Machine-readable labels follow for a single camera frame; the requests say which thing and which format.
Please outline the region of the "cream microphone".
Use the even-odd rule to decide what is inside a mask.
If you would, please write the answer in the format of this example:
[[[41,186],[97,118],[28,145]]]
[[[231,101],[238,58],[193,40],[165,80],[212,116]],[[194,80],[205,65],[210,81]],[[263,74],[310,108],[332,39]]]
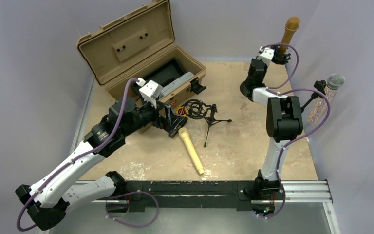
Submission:
[[[198,156],[198,154],[195,150],[195,147],[194,147],[194,145],[191,141],[190,134],[189,134],[187,128],[185,128],[185,127],[180,128],[179,131],[178,131],[178,134],[179,134],[181,140],[183,141],[183,143],[184,143],[184,145],[187,149],[187,152],[190,156],[190,159],[191,159],[198,175],[203,175],[204,172],[205,172],[204,167],[203,167],[203,165],[201,163],[201,160],[200,160],[200,158],[199,158],[199,156]]]

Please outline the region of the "black tripod microphone stand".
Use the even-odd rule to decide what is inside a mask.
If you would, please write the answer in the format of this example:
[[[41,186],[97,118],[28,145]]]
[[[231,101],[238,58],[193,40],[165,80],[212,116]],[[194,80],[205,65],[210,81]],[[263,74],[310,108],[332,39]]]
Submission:
[[[216,119],[215,114],[218,112],[217,105],[211,104],[207,105],[203,101],[198,99],[190,99],[186,101],[182,106],[183,112],[188,118],[194,120],[204,119],[207,122],[207,132],[206,139],[204,142],[204,147],[207,146],[208,135],[210,127],[221,122],[231,123],[231,119]]]

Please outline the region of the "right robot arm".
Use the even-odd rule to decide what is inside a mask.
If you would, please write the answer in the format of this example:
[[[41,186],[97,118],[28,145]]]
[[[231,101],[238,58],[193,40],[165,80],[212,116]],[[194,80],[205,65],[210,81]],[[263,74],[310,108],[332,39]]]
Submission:
[[[303,131],[301,106],[296,96],[282,95],[267,87],[264,77],[271,63],[285,64],[290,54],[280,51],[282,43],[262,46],[251,60],[248,75],[240,84],[240,92],[250,101],[266,107],[266,132],[269,146],[254,185],[243,193],[251,198],[270,198],[281,190],[281,171],[290,146]]]

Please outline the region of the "brown microphone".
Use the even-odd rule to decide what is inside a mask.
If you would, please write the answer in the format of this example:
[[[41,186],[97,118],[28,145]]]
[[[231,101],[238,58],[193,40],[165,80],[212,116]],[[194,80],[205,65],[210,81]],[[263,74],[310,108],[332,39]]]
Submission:
[[[285,24],[285,31],[281,43],[290,44],[293,35],[297,32],[300,26],[300,18],[297,16],[290,17]]]

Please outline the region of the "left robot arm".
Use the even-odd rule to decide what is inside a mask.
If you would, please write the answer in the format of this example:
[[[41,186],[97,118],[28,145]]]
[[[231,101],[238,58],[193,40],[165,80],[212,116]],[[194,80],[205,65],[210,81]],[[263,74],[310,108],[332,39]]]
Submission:
[[[34,227],[48,230],[85,203],[131,196],[126,180],[116,171],[83,187],[76,187],[75,182],[122,147],[127,136],[145,126],[152,125],[175,137],[186,123],[187,117],[175,113],[169,104],[146,103],[137,107],[130,97],[117,100],[60,165],[33,185],[22,184],[16,189],[22,212],[28,213]]]

